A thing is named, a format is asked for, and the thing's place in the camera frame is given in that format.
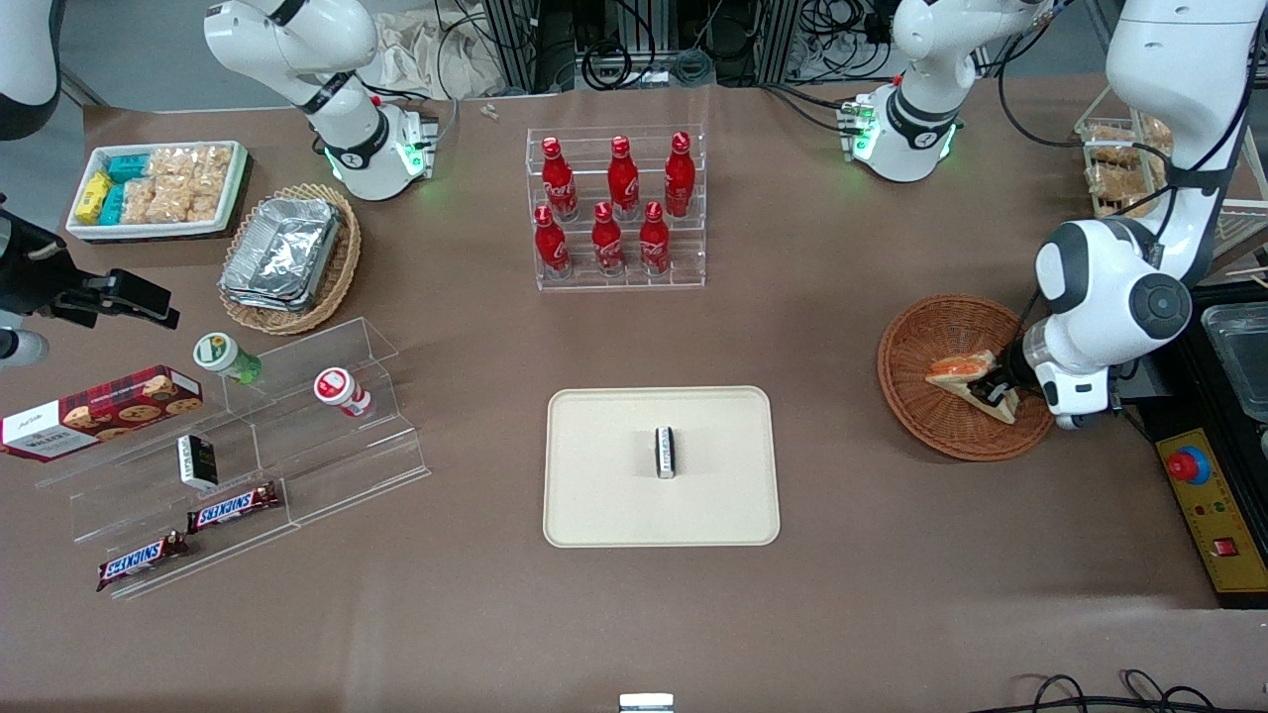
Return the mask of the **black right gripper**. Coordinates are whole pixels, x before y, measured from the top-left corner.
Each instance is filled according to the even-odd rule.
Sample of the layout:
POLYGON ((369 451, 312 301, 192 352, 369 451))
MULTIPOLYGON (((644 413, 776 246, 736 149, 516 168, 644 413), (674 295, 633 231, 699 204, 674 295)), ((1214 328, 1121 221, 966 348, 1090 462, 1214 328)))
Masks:
POLYGON ((160 329, 178 329, 181 313, 170 308, 171 293, 134 271, 110 269, 85 274, 81 284, 91 299, 60 296, 79 285, 79 270, 60 235, 1 212, 1 310, 29 316, 47 307, 49 318, 95 329, 99 316, 139 318, 160 329), (151 311, 166 311, 164 315, 151 311))

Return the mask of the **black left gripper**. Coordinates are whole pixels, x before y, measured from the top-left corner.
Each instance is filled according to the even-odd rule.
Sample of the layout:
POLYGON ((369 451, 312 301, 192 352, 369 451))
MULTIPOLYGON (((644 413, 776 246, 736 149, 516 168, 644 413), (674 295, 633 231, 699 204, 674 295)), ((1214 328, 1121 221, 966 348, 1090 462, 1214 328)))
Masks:
POLYGON ((1002 409, 1004 403, 1011 403, 1013 389, 1018 395, 1028 393, 1044 398, 1042 384, 1026 359, 1025 337, 1011 340, 1000 351, 995 368, 987 374, 987 381, 973 383, 973 395, 992 409, 1002 409))

